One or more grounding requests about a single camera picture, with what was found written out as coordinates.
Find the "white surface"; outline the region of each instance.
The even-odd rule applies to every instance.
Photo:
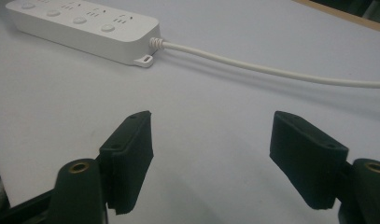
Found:
[[[0,172],[12,204],[95,158],[129,115],[152,113],[155,158],[133,212],[110,223],[338,223],[307,207],[269,159],[273,114],[311,121],[380,160],[380,90],[267,77],[179,52],[149,69],[19,32],[0,0]],[[104,1],[157,18],[162,37],[237,60],[380,80],[380,33],[292,1]],[[234,40],[235,45],[227,45]]]
[[[150,67],[149,40],[161,36],[154,18],[85,1],[15,0],[7,9],[27,34],[128,65]],[[102,30],[109,23],[117,29]],[[148,62],[140,62],[145,56]]]

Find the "white table surface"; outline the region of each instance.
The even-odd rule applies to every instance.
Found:
[[[380,80],[380,33],[288,0],[92,0],[157,18],[172,42],[323,77]],[[126,66],[19,32],[0,0],[0,173],[12,205],[54,186],[133,113],[155,157],[136,208],[110,223],[338,223],[269,158],[276,110],[380,160],[380,90],[303,83],[159,51]]]

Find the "white power cord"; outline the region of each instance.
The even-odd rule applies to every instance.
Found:
[[[300,81],[313,82],[324,85],[331,86],[345,86],[345,87],[354,87],[354,88],[368,88],[368,89],[380,89],[380,82],[373,81],[358,81],[358,80],[350,80],[350,79],[336,79],[336,78],[327,78],[327,77],[315,77],[301,73],[295,73],[285,70],[280,70],[276,68],[261,66],[253,63],[244,63],[240,61],[236,61],[233,59],[225,58],[218,56],[216,54],[212,54],[209,52],[205,52],[199,49],[193,49],[173,43],[166,42],[160,38],[152,37],[149,40],[149,46],[153,49],[173,49],[182,51],[185,53],[193,54],[202,58],[206,58],[208,60],[212,60],[218,63],[225,63],[227,65],[231,65],[234,67],[244,68],[251,71],[261,72],[265,74],[270,74],[277,77],[286,77],[291,79],[296,79]]]

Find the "power outlet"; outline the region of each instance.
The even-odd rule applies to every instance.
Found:
[[[119,63],[150,67],[161,37],[151,17],[74,0],[16,0],[6,5],[17,28],[25,33]]]

